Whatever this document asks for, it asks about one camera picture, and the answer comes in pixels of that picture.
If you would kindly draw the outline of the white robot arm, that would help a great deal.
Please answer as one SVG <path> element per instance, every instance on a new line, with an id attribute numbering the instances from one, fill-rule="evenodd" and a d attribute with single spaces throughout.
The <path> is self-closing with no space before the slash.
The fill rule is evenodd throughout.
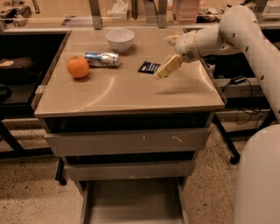
<path id="1" fill-rule="evenodd" d="M 263 35 L 254 12 L 236 5 L 214 27 L 165 39 L 174 47 L 155 76 L 165 78 L 186 62 L 210 54 L 243 53 L 277 120 L 280 120 L 280 52 Z M 233 224 L 280 224 L 280 124 L 257 131 L 238 166 Z"/>

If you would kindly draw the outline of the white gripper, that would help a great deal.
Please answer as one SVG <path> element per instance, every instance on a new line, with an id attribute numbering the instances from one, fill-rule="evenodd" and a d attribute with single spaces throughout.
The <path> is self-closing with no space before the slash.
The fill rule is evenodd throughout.
<path id="1" fill-rule="evenodd" d="M 191 63 L 200 59 L 200 54 L 195 43 L 196 31 L 189 31 L 181 36 L 171 35 L 164 38 L 169 46 L 175 46 L 176 55 L 168 56 L 164 63 L 153 74 L 155 79 L 167 78 L 178 70 L 183 61 Z"/>

